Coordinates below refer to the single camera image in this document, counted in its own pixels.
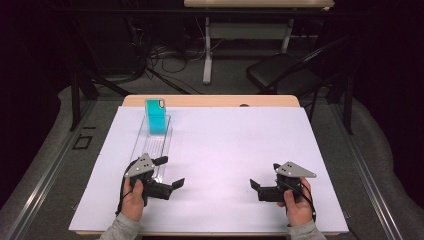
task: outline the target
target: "hand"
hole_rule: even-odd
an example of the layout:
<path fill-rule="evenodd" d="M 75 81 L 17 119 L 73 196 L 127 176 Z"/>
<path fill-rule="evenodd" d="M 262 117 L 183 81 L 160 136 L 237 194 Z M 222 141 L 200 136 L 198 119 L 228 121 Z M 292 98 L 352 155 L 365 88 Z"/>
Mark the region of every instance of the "hand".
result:
<path fill-rule="evenodd" d="M 311 186 L 305 178 L 301 178 L 300 182 L 303 184 L 302 192 L 308 198 L 312 199 Z M 298 202 L 295 202 L 293 191 L 287 190 L 284 192 L 284 202 L 278 202 L 278 206 L 287 208 L 287 217 L 289 219 L 290 226 L 297 227 L 308 223 L 312 220 L 312 209 L 308 201 L 303 197 L 299 197 Z"/>
<path fill-rule="evenodd" d="M 123 196 L 127 194 L 124 199 L 122 199 L 122 214 L 127 218 L 130 218 L 134 221 L 140 221 L 141 215 L 143 214 L 144 201 L 141 198 L 143 193 L 143 183 L 137 179 L 134 188 L 131 191 L 130 179 L 126 178 L 124 183 Z"/>

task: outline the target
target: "dark background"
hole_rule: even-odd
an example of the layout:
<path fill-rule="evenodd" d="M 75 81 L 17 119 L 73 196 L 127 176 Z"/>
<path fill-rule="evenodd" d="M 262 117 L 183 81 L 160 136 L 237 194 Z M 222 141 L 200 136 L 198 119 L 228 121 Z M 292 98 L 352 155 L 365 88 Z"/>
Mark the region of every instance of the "dark background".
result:
<path fill-rule="evenodd" d="M 74 1 L 65 4 L 87 6 L 96 1 Z M 117 1 L 102 1 L 118 6 Z M 182 1 L 170 6 L 168 1 L 155 1 L 153 7 L 182 7 Z M 378 18 L 371 24 L 350 21 L 328 21 L 321 39 L 345 33 L 363 33 L 366 43 L 359 51 L 360 64 L 355 74 L 354 97 L 364 104 L 376 119 L 390 143 L 394 172 L 407 194 L 424 207 L 424 6 L 414 1 L 336 1 L 336 10 L 368 10 L 377 6 Z M 3 206 L 31 164 L 59 112 L 57 94 L 70 85 L 73 67 L 48 15 L 35 1 L 8 1 L 2 4 L 0 21 L 0 76 L 6 110 L 1 116 L 0 134 L 1 199 Z M 132 74 L 139 66 L 139 56 L 131 46 L 131 37 L 122 18 L 85 17 L 79 19 L 81 32 L 64 24 L 76 45 L 75 55 L 96 72 Z M 109 21 L 101 28 L 96 21 Z M 184 47 L 183 18 L 152 21 L 155 36 L 176 49 Z M 84 45 L 90 41 L 92 48 Z M 112 58 L 114 52 L 122 54 Z"/>

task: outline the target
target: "black chair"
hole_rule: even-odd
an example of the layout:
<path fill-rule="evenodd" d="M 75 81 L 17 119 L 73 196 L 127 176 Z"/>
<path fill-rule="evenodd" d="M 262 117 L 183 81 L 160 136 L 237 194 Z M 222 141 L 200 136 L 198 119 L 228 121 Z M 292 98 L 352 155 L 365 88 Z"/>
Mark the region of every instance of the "black chair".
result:
<path fill-rule="evenodd" d="M 247 78 L 258 87 L 259 94 L 294 95 L 300 99 L 314 93 L 312 102 L 303 106 L 311 105 L 311 121 L 318 91 L 343 76 L 336 66 L 341 66 L 342 49 L 350 41 L 351 37 L 343 37 L 300 60 L 286 53 L 278 53 L 249 66 Z"/>

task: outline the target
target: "gray floor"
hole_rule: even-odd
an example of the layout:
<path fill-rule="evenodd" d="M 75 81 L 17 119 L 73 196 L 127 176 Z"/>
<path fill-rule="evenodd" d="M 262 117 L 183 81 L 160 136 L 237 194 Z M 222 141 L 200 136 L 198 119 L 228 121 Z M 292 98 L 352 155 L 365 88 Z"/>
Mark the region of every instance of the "gray floor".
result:
<path fill-rule="evenodd" d="M 160 61 L 155 69 L 184 80 L 204 94 L 255 94 L 255 87 L 245 77 L 245 69 L 261 56 L 278 51 L 278 46 L 243 41 L 221 44 L 214 51 L 210 85 L 201 81 L 201 60 L 187 62 L 178 74 L 163 71 Z M 294 39 L 289 49 L 294 54 L 302 54 L 305 46 L 304 42 Z M 178 69 L 182 62 L 166 59 L 164 66 L 168 70 Z M 178 94 L 149 76 L 121 86 L 132 93 Z M 176 83 L 189 90 L 181 82 Z M 72 208 L 82 196 L 116 109 L 122 103 L 116 93 L 102 86 L 98 89 L 101 93 L 98 101 L 83 100 L 83 121 L 73 133 L 68 131 L 72 120 L 70 89 L 60 93 L 62 107 L 55 126 L 0 211 L 0 239 L 93 239 L 67 229 L 74 213 Z M 351 215 L 347 219 L 349 226 L 360 239 L 424 239 L 424 211 L 405 195 L 393 174 L 390 146 L 384 134 L 368 111 L 355 101 L 355 134 L 347 135 L 340 124 L 340 109 L 339 105 L 328 105 L 320 100 L 312 128 L 342 209 Z M 72 149 L 79 134 L 93 137 L 89 149 Z M 351 233 L 333 238 L 355 239 Z"/>

